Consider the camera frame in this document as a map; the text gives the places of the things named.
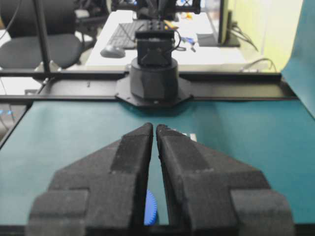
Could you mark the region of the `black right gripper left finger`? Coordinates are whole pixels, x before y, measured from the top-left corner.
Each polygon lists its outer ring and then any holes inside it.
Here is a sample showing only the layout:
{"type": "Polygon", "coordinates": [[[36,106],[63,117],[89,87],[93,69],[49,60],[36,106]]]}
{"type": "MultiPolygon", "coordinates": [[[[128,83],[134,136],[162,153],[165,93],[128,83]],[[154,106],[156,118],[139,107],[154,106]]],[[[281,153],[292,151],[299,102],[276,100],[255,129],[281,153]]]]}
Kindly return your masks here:
{"type": "Polygon", "coordinates": [[[29,213],[31,236],[129,236],[143,227],[153,125],[55,171],[29,213]]]}

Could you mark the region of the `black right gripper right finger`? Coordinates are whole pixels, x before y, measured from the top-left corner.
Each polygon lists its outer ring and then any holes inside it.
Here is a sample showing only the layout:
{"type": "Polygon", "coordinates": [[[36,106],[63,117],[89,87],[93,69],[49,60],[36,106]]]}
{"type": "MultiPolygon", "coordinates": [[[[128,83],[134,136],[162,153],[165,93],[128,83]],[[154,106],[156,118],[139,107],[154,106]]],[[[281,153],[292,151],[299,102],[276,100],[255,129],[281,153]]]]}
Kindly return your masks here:
{"type": "Polygon", "coordinates": [[[166,192],[194,236],[292,236],[286,197],[249,164],[158,125],[166,192]]]}

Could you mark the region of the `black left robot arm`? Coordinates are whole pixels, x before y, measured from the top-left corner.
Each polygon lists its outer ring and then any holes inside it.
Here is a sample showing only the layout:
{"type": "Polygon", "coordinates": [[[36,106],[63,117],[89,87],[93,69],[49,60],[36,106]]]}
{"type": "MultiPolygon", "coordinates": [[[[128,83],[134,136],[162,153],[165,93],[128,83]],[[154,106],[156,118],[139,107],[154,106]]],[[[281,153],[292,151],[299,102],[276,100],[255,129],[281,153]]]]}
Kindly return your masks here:
{"type": "Polygon", "coordinates": [[[179,76],[178,63],[172,52],[177,30],[167,29],[165,20],[174,17],[174,0],[139,0],[136,17],[143,26],[135,31],[137,57],[130,65],[130,93],[151,102],[171,102],[190,98],[190,84],[179,76]]]}

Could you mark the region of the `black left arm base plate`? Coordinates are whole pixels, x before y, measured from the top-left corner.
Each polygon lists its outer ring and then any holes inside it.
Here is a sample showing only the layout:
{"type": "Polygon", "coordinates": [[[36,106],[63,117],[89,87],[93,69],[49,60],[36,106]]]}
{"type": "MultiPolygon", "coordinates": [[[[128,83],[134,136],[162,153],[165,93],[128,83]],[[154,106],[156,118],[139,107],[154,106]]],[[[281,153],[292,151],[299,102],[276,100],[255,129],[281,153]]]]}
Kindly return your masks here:
{"type": "Polygon", "coordinates": [[[170,108],[193,97],[191,83],[180,77],[119,79],[115,97],[139,108],[170,108]]]}

